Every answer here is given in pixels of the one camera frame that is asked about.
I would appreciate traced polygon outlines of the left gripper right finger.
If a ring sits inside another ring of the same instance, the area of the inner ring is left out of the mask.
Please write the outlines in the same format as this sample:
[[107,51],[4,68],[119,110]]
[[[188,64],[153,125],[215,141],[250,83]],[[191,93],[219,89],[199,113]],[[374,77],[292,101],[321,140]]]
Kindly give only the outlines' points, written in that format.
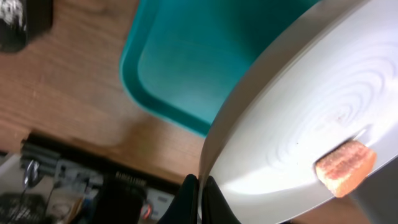
[[201,202],[202,223],[240,224],[212,176],[209,176],[206,181]]

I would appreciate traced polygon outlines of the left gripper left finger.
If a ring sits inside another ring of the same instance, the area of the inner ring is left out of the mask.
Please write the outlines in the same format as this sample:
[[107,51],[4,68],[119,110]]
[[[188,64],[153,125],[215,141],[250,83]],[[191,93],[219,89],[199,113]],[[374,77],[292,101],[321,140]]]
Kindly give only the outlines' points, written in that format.
[[197,224],[198,179],[193,174],[186,176],[169,208],[158,224]]

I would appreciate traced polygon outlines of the grey round plate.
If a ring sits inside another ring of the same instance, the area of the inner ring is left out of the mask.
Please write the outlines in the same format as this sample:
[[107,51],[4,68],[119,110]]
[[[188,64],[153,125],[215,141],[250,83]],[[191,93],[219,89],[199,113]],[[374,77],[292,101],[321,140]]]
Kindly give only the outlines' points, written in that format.
[[314,165],[355,139],[397,155],[397,0],[320,1],[263,51],[205,139],[233,219],[280,223],[331,199]]

